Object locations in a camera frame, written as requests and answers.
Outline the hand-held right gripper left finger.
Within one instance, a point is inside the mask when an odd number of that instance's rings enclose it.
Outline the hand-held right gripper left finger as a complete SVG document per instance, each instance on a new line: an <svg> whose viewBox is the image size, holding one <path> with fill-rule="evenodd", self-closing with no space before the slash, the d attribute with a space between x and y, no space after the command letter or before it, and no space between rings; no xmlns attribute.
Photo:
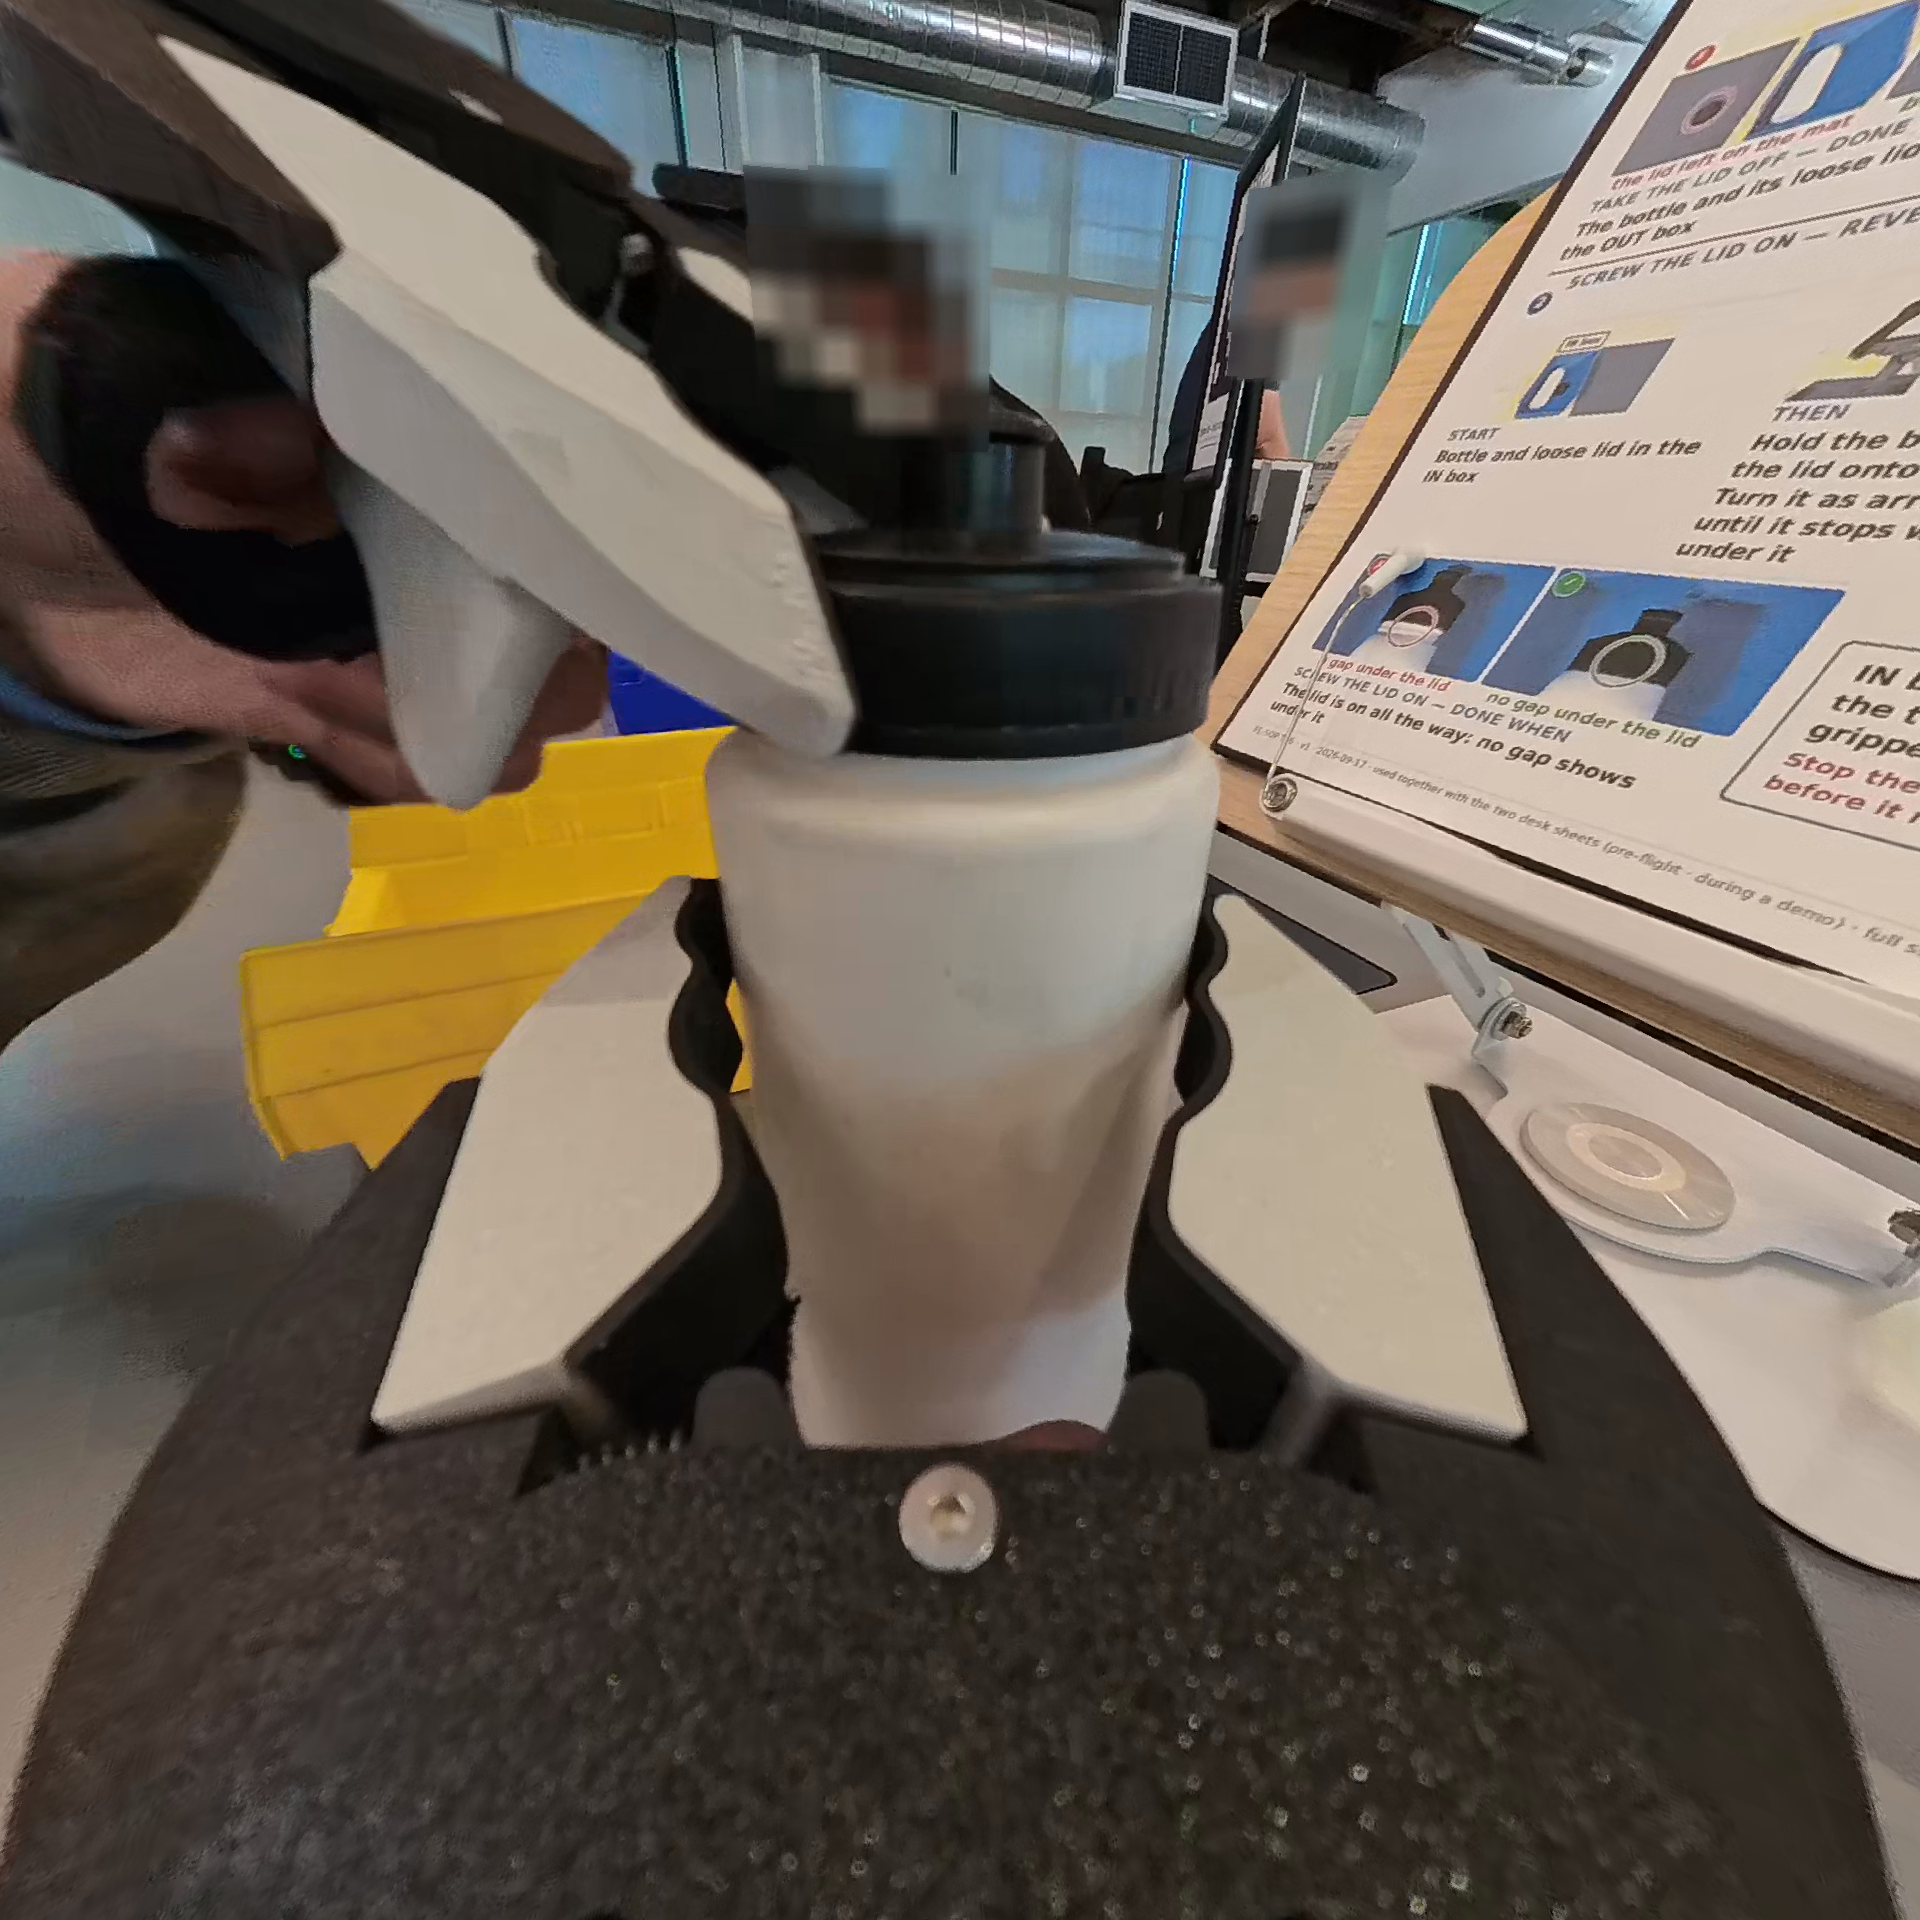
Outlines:
<svg viewBox="0 0 1920 1920"><path fill-rule="evenodd" d="M380 1434L553 1411L587 1445L667 1439L781 1327L732 984L717 885L667 880L517 1023L477 1082Z"/></svg>

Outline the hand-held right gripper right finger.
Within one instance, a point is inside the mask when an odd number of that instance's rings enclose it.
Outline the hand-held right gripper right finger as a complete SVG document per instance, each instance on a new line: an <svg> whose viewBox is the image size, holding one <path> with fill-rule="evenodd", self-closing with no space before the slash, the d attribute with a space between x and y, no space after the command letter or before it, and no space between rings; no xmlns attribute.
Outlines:
<svg viewBox="0 0 1920 1920"><path fill-rule="evenodd" d="M1527 1414L1429 1087L1236 897L1191 950L1128 1313L1205 1442L1305 1466L1348 1415L1508 1450Z"/></svg>

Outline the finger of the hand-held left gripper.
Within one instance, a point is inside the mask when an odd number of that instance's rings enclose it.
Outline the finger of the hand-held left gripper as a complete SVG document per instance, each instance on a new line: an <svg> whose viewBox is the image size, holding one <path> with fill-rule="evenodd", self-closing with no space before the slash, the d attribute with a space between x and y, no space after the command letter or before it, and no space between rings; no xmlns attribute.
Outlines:
<svg viewBox="0 0 1920 1920"><path fill-rule="evenodd" d="M810 538L874 528L874 451L856 405L762 330L741 193L627 195L621 280L609 326L681 409L793 509Z"/></svg>
<svg viewBox="0 0 1920 1920"><path fill-rule="evenodd" d="M338 240L307 288L337 451L570 629L789 752L841 752L856 693L778 487L564 299L506 208L236 62L161 47Z"/></svg>

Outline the blue plastic bin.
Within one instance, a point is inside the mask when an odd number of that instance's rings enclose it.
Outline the blue plastic bin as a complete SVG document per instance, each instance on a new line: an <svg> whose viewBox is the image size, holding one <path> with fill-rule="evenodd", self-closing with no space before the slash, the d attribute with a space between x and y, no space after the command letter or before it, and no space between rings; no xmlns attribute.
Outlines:
<svg viewBox="0 0 1920 1920"><path fill-rule="evenodd" d="M684 688L624 656L609 656L609 714L610 727L620 736L663 736L733 727L723 712L695 699Z"/></svg>

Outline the yellow plastic bin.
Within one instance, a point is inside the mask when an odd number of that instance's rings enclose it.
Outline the yellow plastic bin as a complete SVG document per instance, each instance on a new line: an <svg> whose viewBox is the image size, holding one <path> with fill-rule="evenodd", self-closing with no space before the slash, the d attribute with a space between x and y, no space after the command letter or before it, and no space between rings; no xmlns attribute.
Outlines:
<svg viewBox="0 0 1920 1920"><path fill-rule="evenodd" d="M471 813L351 809L327 934L237 965L247 1095L273 1149L347 1145L378 1167L660 883L714 879L704 774L725 736L564 741L540 779Z"/></svg>

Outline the black bottle lid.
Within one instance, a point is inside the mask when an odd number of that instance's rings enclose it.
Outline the black bottle lid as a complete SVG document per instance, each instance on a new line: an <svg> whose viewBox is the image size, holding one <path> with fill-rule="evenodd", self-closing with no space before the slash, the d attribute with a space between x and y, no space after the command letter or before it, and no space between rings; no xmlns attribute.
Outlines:
<svg viewBox="0 0 1920 1920"><path fill-rule="evenodd" d="M1218 593L1157 545L1053 530L1044 443L984 438L861 451L831 489L858 527L811 539L853 690L847 752L1035 762L1195 733Z"/></svg>

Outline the white plastic bottle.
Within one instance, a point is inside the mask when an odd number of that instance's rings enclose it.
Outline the white plastic bottle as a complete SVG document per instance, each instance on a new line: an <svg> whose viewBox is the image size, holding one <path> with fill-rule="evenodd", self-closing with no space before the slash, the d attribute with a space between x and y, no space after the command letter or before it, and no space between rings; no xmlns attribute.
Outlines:
<svg viewBox="0 0 1920 1920"><path fill-rule="evenodd" d="M1194 738L707 770L752 1127L825 1450L1105 1427L1216 829Z"/></svg>

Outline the person's left forearm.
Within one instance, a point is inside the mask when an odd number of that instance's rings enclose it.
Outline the person's left forearm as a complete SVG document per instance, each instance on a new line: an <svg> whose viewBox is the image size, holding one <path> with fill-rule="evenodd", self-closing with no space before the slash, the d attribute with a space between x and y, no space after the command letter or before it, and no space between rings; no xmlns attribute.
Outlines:
<svg viewBox="0 0 1920 1920"><path fill-rule="evenodd" d="M219 866L245 749L2 693L2 1046L168 938Z"/></svg>

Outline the person's left hand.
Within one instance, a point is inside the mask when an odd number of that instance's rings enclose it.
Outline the person's left hand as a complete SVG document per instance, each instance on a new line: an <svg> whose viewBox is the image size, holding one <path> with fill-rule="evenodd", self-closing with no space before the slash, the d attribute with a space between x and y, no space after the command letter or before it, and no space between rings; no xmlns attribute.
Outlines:
<svg viewBox="0 0 1920 1920"><path fill-rule="evenodd" d="M288 545L341 530L324 438L290 395L218 403L162 424L149 453L157 517ZM4 666L60 714L138 735L299 749L360 806L419 802L380 666L260 664L196 635L120 566L4 419Z"/></svg>

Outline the instruction board on stand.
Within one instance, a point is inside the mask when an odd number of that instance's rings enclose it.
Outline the instruction board on stand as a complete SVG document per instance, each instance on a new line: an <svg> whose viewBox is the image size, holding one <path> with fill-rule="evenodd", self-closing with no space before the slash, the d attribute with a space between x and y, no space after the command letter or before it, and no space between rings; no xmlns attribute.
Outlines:
<svg viewBox="0 0 1920 1920"><path fill-rule="evenodd" d="M1676 8L1225 755L1915 997L1915 16Z"/></svg>

